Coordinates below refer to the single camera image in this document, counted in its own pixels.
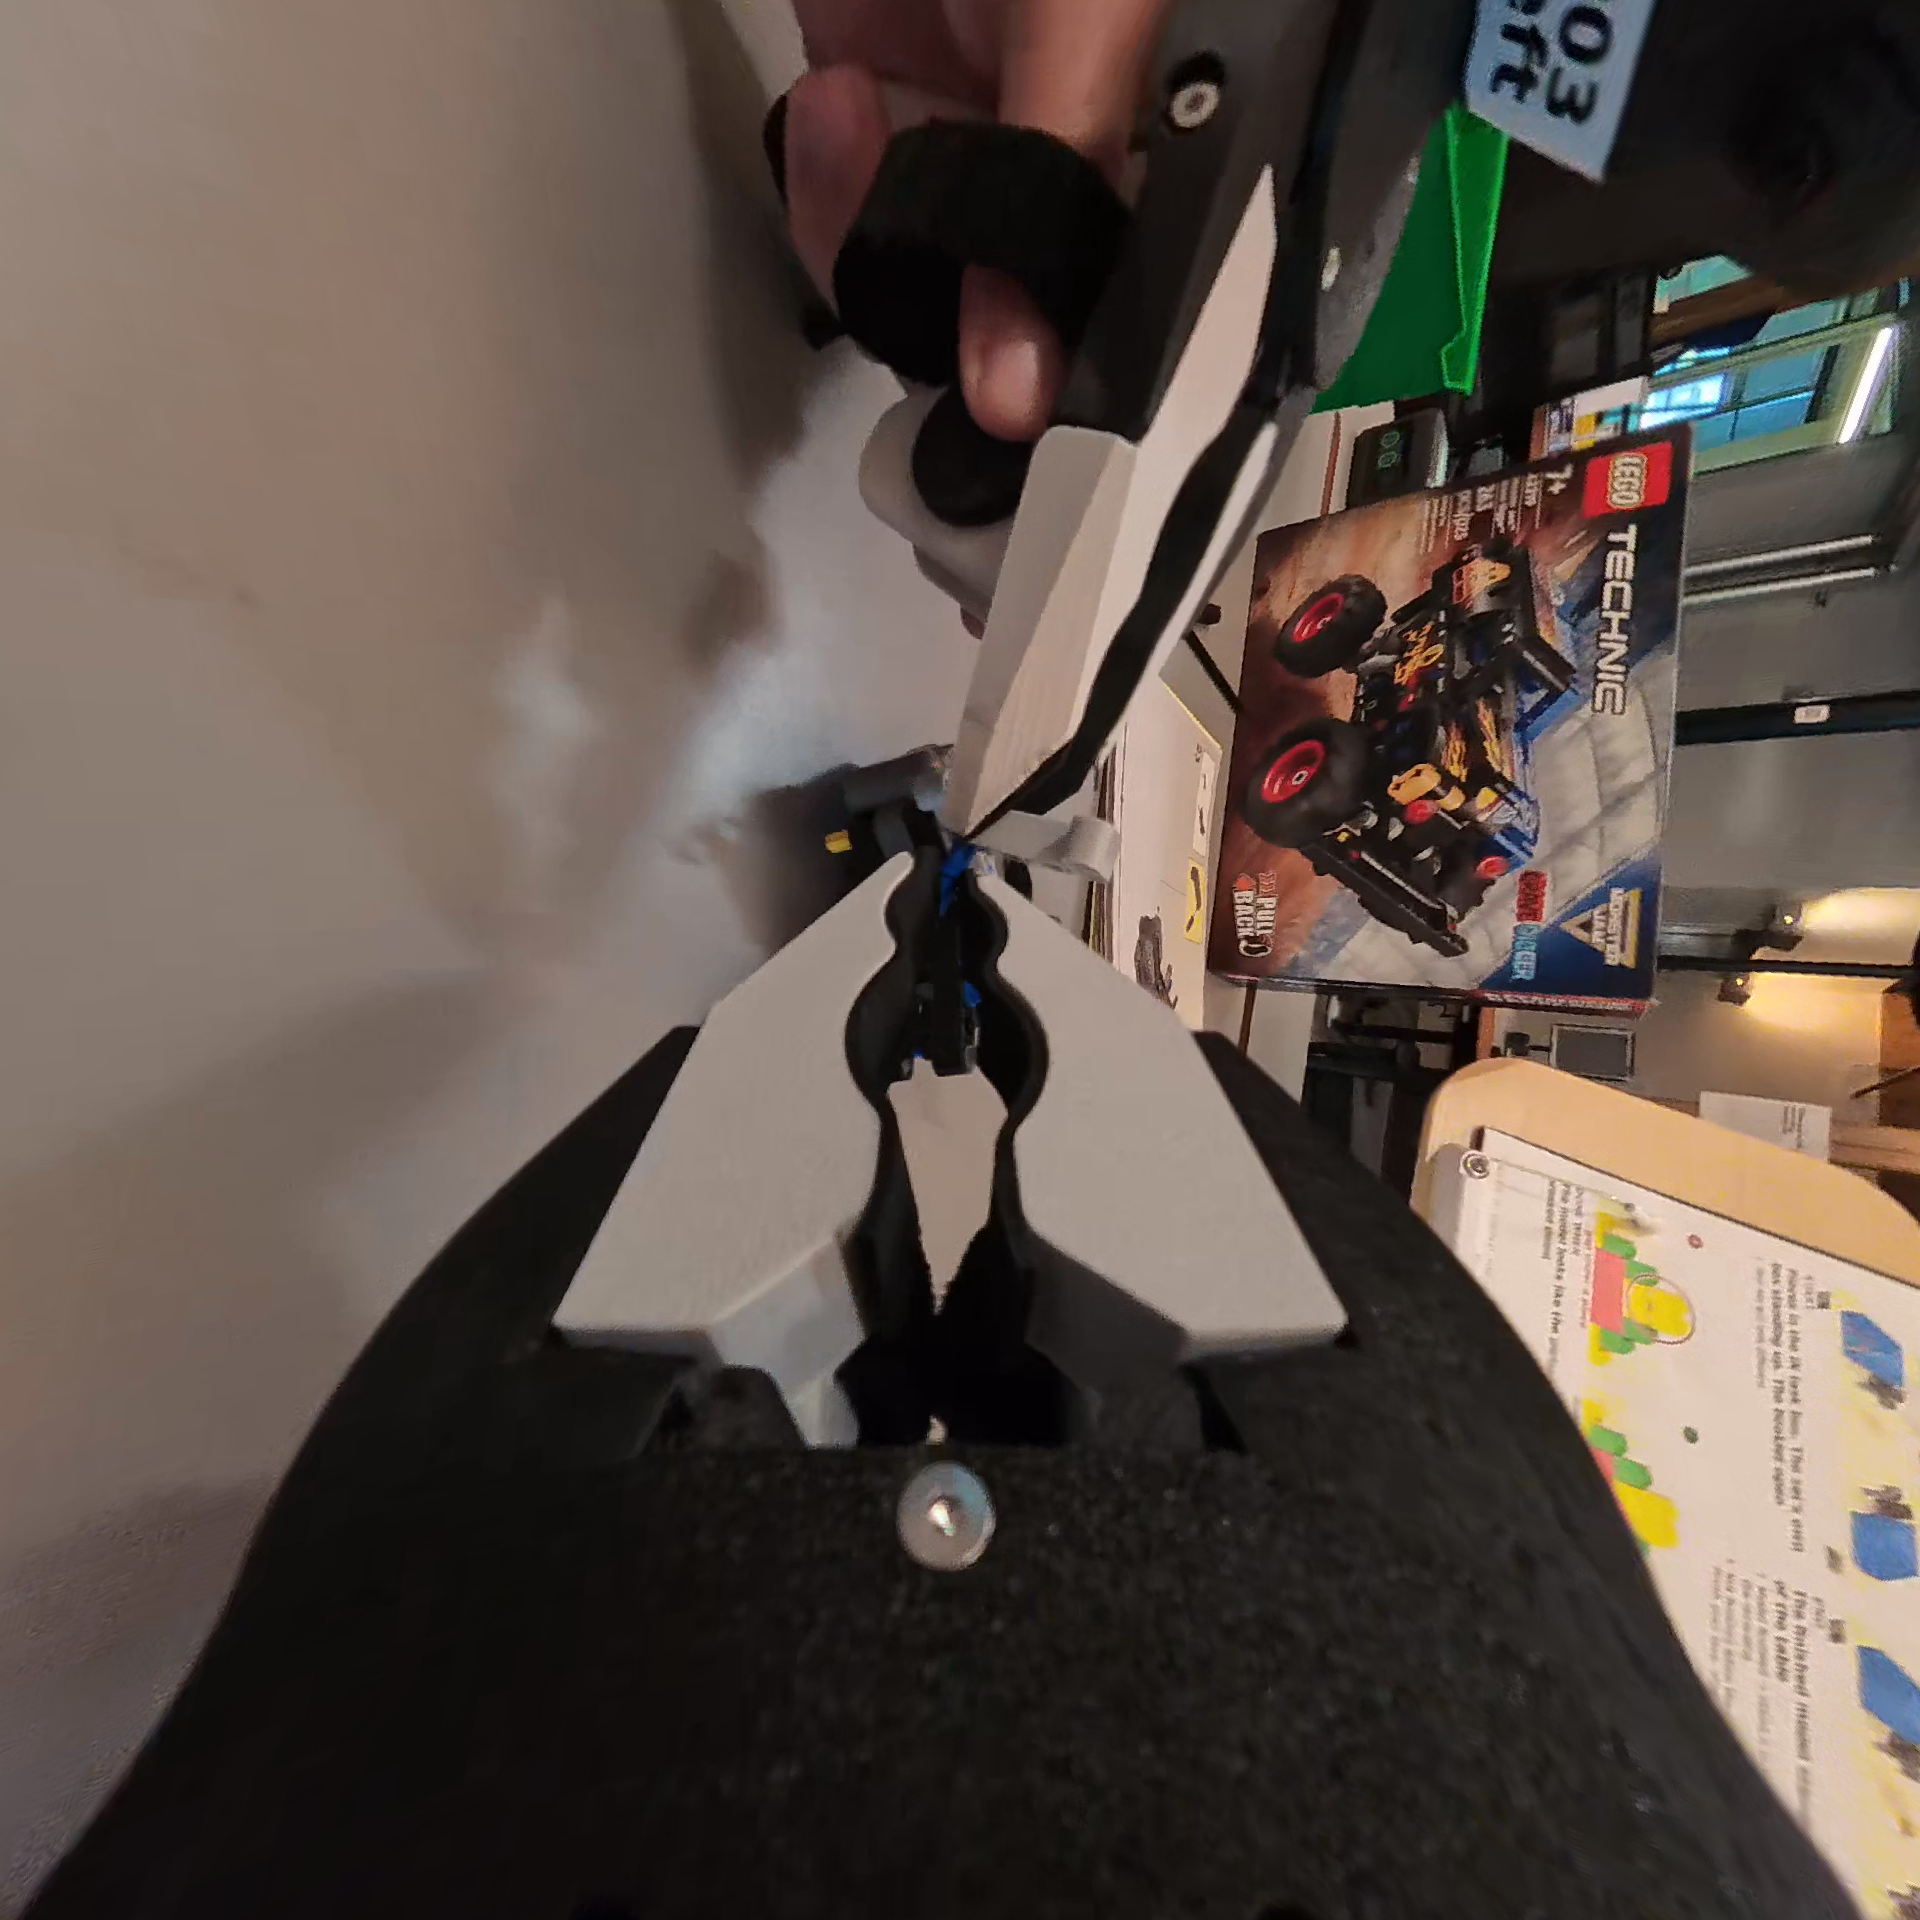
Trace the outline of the printed instruction sheet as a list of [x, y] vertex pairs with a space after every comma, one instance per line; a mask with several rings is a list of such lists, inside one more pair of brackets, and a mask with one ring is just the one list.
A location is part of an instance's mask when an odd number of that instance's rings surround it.
[[1744, 1748], [1863, 1916], [1914, 1916], [1914, 1289], [1499, 1131], [1430, 1179]]

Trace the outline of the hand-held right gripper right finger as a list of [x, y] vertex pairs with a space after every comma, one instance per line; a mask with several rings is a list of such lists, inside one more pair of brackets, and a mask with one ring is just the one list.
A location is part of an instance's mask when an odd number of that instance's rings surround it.
[[1055, 1370], [1333, 1341], [1349, 1315], [1199, 1038], [999, 877], [950, 881], [943, 937], [1003, 1109], [952, 1335]]

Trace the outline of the black blue lego assembly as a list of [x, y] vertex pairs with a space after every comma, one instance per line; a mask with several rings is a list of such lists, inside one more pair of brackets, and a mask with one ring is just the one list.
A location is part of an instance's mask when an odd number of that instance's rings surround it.
[[823, 851], [841, 894], [891, 858], [939, 855], [929, 931], [906, 943], [913, 957], [911, 994], [897, 1039], [889, 1039], [889, 1083], [906, 1082], [925, 1063], [939, 1076], [976, 1067], [981, 989], [969, 975], [969, 937], [962, 894], [971, 887], [976, 851], [942, 828], [950, 749], [920, 746], [893, 758], [845, 767]]

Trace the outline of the wooden board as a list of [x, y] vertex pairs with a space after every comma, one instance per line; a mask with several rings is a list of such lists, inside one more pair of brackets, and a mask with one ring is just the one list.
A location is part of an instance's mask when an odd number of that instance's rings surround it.
[[1434, 1097], [1415, 1204], [1686, 1527], [1914, 1525], [1914, 1219], [1858, 1167], [1528, 1063]]

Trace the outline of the person's left hand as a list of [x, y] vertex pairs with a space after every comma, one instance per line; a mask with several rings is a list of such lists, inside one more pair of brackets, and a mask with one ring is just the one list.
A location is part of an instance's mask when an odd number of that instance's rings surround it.
[[[802, 74], [783, 94], [779, 183], [791, 247], [826, 303], [831, 265], [896, 130], [893, 107], [1035, 129], [1120, 178], [1162, 2], [795, 2]], [[1003, 274], [966, 269], [958, 383], [978, 428], [1033, 441], [1064, 350]]]

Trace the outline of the lego instruction booklet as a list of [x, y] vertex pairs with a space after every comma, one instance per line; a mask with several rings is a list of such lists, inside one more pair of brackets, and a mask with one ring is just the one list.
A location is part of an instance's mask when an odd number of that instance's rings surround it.
[[1145, 687], [1095, 767], [1095, 815], [1117, 831], [1113, 875], [1088, 887], [1082, 941], [1205, 1026], [1218, 741], [1179, 694]]

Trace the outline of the black device green display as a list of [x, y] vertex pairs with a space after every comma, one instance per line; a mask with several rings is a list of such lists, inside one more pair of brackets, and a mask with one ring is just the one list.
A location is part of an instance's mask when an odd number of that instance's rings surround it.
[[1418, 407], [1365, 428], [1351, 445], [1343, 507], [1370, 507], [1386, 498], [1440, 490], [1451, 471], [1448, 419], [1440, 407]]

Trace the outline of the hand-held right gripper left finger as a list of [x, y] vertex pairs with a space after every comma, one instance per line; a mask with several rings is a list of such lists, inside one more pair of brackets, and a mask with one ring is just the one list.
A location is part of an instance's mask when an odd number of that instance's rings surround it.
[[706, 1017], [555, 1311], [574, 1346], [773, 1381], [858, 1438], [842, 1367], [929, 1322], [891, 1086], [913, 1058], [942, 858], [897, 855]]

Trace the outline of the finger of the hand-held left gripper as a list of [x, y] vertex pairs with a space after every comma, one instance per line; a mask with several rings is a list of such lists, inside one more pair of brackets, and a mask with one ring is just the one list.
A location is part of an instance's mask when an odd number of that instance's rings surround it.
[[1259, 534], [1283, 521], [1298, 443], [1321, 447], [1323, 428], [1302, 396], [1257, 423], [1234, 411], [1174, 491], [1146, 549], [1143, 586], [1102, 665], [1102, 737], [1113, 739], [1141, 694], [1185, 658], [1185, 638], [1210, 649], [1237, 682], [1253, 605]]
[[1277, 258], [1280, 196], [1264, 167], [1141, 437], [1066, 423], [1041, 437], [952, 747], [952, 837], [1057, 807], [1107, 747], [1102, 665], [1177, 486], [1234, 411], [1280, 414], [1254, 383]]

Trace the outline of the lego truck set box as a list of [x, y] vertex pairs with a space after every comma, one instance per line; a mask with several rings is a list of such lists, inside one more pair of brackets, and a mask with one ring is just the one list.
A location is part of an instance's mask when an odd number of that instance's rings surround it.
[[1650, 1009], [1691, 474], [1667, 423], [1257, 534], [1216, 975]]

